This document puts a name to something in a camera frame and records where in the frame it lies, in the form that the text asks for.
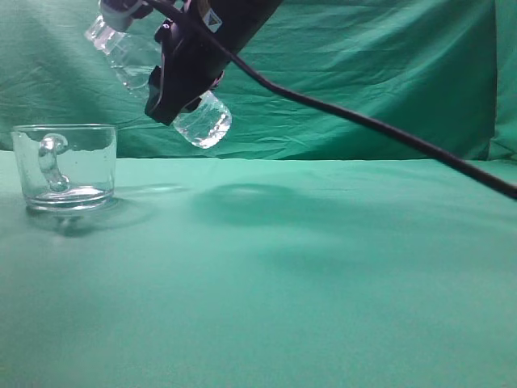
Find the wrinkled fabric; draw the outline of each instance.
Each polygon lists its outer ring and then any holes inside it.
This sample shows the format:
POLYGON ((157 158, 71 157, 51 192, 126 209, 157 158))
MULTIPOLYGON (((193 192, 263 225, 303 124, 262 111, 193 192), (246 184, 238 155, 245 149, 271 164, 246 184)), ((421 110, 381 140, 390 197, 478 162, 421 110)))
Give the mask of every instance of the wrinkled fabric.
MULTIPOLYGON (((143 116, 83 37, 95 0, 2 6, 0 143, 14 124, 123 123, 120 157, 399 159, 416 151, 370 129, 271 95, 230 65, 217 95, 227 137, 199 150, 143 116)), ((135 25, 149 39, 158 14, 135 25)), ((485 158, 494 135, 493 0, 285 0, 242 57, 270 80, 485 158)))
POLYGON ((490 158, 517 160, 517 2, 496 1, 498 95, 490 158))

